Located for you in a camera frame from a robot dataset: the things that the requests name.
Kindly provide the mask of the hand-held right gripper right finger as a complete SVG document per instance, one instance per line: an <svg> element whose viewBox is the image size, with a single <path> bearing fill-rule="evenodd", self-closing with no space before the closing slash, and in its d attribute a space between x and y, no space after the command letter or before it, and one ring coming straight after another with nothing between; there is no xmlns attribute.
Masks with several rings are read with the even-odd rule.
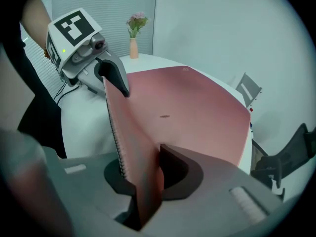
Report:
<svg viewBox="0 0 316 237"><path fill-rule="evenodd" d="M151 237L257 237L282 202L232 163L162 144L167 187L143 234Z"/></svg>

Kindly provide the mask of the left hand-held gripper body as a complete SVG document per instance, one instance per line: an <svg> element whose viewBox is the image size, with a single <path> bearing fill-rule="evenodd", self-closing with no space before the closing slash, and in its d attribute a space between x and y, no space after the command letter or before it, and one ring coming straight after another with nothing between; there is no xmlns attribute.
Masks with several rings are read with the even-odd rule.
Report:
<svg viewBox="0 0 316 237"><path fill-rule="evenodd" d="M108 45L100 34L102 27L78 8L48 24L46 50L60 78L72 87L78 75Z"/></svg>

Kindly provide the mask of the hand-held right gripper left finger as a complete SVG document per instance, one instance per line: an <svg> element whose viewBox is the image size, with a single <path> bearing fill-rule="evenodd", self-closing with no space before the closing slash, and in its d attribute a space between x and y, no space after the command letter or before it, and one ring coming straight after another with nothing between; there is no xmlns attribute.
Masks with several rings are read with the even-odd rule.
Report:
<svg viewBox="0 0 316 237"><path fill-rule="evenodd" d="M132 198L121 195L104 177L106 166L116 153L85 158L59 159L44 147L46 166L77 237L138 237L140 233L123 225Z"/></svg>

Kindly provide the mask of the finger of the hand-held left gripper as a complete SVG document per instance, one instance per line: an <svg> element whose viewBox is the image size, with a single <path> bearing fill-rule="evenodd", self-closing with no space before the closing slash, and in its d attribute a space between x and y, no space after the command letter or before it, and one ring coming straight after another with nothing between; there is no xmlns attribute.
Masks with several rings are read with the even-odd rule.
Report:
<svg viewBox="0 0 316 237"><path fill-rule="evenodd" d="M95 58L97 64L94 67L95 76L103 82L105 77L113 84L124 97L130 96L127 73L120 58L112 51L105 51Z"/></svg>
<svg viewBox="0 0 316 237"><path fill-rule="evenodd" d="M83 69L78 74L78 80L92 93L97 95L105 94L103 79L100 76L95 75L94 69Z"/></svg>

